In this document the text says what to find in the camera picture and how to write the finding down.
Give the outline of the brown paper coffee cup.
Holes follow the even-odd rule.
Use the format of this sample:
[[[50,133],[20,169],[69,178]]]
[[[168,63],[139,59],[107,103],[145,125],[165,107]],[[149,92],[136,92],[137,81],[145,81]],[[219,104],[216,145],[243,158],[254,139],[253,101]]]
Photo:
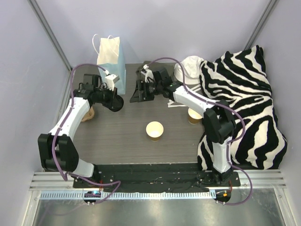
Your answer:
[[[164,127],[158,121],[149,122],[146,126],[146,133],[152,141],[160,140],[163,135]]]

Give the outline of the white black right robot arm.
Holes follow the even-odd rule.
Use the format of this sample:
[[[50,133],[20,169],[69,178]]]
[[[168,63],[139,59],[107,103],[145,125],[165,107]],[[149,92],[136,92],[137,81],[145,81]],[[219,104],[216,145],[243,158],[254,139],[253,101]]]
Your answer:
[[[202,116],[205,135],[212,142],[214,153],[212,179],[218,186],[225,185],[233,172],[229,147],[236,127],[228,103],[216,102],[199,94],[190,94],[187,87],[179,81],[174,81],[164,67],[155,71],[138,69],[136,76],[136,87],[130,99],[131,103],[152,101],[156,95],[162,95]]]

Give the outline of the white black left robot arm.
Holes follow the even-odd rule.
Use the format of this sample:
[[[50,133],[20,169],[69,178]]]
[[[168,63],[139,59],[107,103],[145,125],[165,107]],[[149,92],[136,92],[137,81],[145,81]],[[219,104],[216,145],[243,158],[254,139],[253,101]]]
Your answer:
[[[91,188],[99,185],[100,176],[95,165],[80,159],[73,138],[85,114],[95,103],[112,112],[122,109],[124,100],[118,95],[118,81],[119,77],[114,74],[108,74],[104,79],[95,74],[84,75],[59,122],[47,134],[38,137],[43,169],[84,177],[84,183]]]

